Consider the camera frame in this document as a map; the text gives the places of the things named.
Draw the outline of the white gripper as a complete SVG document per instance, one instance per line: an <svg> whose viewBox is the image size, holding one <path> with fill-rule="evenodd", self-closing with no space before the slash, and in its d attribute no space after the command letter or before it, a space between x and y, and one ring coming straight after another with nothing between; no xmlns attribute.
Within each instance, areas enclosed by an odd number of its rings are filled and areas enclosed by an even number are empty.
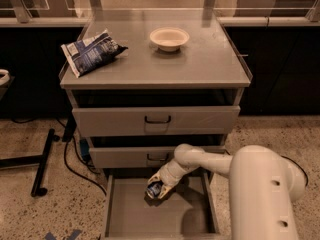
<svg viewBox="0 0 320 240"><path fill-rule="evenodd" d="M159 172L156 172L149 180L148 183L162 181L164 185L161 186L159 199L165 198L170 191L176 186L182 177L186 174L186 170L174 159L162 166Z"/></svg>

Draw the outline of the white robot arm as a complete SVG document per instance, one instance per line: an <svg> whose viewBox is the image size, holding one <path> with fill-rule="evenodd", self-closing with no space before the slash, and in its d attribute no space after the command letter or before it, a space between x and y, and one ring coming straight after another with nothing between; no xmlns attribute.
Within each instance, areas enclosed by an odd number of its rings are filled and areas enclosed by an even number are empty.
<svg viewBox="0 0 320 240"><path fill-rule="evenodd" d="M230 156L181 144L148 180L146 194L162 199L198 168L229 180L232 240L299 240L292 203L301 198L308 179L297 163L258 145Z"/></svg>

